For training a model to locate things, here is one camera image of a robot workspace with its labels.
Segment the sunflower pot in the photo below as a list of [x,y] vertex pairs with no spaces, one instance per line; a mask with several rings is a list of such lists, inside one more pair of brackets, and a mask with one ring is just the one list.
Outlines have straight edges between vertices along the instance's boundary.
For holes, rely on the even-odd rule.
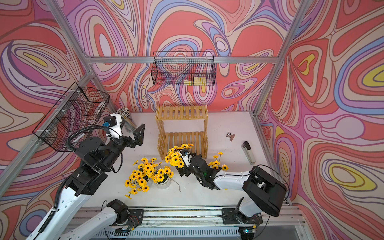
[[164,168],[154,169],[152,180],[157,188],[164,190],[170,186],[173,176],[174,172],[171,167],[165,166]]
[[165,162],[170,164],[173,167],[177,167],[178,169],[182,169],[185,166],[180,150],[188,149],[190,150],[194,145],[193,144],[182,144],[181,146],[174,146],[168,150],[165,156]]
[[133,166],[136,168],[125,181],[125,187],[129,190],[125,197],[131,199],[132,196],[135,196],[138,193],[147,193],[155,180],[155,168],[158,165],[156,158],[142,158],[139,161],[134,162]]
[[224,153],[218,152],[215,155],[213,155],[213,161],[208,163],[208,166],[214,170],[222,170],[222,171],[228,171],[229,167],[226,164],[222,164],[221,157]]

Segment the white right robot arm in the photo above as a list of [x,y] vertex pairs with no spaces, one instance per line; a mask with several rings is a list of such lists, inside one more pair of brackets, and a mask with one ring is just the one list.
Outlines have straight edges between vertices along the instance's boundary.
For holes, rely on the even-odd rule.
[[225,225],[262,220],[262,212],[272,217],[280,215],[288,189],[260,166],[232,173],[225,171],[223,166],[208,165],[201,155],[186,149],[171,156],[178,161],[176,168],[180,176],[194,175],[202,187],[210,190],[237,190],[247,195],[240,198],[234,209],[222,209],[221,218]]

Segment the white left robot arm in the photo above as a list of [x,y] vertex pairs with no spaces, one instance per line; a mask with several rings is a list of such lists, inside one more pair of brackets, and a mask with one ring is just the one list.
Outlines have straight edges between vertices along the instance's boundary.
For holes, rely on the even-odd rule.
[[[113,172],[114,163],[122,157],[123,150],[141,146],[144,142],[146,126],[140,125],[133,137],[112,134],[117,131],[107,126],[89,126],[74,132],[66,139],[66,146],[82,160],[82,164],[70,176],[62,181],[55,195],[54,205],[28,236],[29,240],[89,240],[92,236],[111,225],[124,226],[140,225],[134,220],[128,206],[120,200],[107,204],[95,217],[86,221],[72,232],[65,234],[64,230],[78,210],[96,193],[108,172]],[[79,143],[78,147],[72,141],[78,135],[100,129],[107,133],[110,142],[105,144],[99,137],[90,137]]]

